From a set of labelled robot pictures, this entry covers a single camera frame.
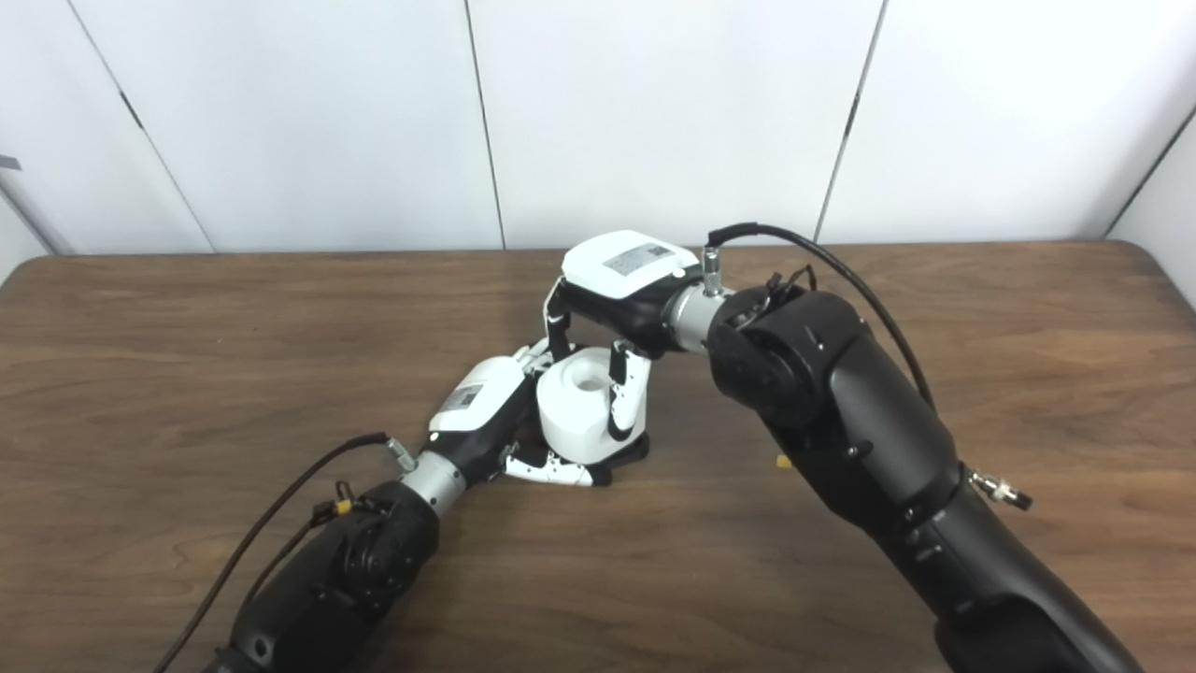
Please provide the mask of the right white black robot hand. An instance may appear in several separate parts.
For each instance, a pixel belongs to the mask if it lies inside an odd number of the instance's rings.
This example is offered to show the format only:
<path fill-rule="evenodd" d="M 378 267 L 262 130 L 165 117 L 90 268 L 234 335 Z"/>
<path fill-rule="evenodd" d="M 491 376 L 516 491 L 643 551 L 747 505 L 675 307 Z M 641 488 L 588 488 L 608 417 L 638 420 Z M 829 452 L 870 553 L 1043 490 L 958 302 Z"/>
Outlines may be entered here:
<path fill-rule="evenodd" d="M 631 230 L 594 235 L 565 253 L 543 310 L 549 351 L 555 361 L 568 357 L 573 316 L 616 334 L 605 422 L 611 438 L 635 434 L 649 363 L 682 351 L 672 311 L 697 281 L 698 259 L 691 251 Z"/>

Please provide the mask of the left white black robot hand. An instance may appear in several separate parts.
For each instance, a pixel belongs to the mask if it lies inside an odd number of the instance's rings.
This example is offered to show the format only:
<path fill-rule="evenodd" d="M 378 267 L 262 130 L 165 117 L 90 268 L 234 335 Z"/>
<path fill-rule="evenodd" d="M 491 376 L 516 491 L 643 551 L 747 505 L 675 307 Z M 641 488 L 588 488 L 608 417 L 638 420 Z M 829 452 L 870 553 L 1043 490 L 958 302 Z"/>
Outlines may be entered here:
<path fill-rule="evenodd" d="M 487 357 L 457 384 L 431 420 L 425 451 L 448 461 L 464 489 L 500 476 L 572 487 L 609 487 L 606 465 L 572 463 L 545 438 L 521 439 L 538 422 L 537 383 L 553 365 L 547 339 Z"/>

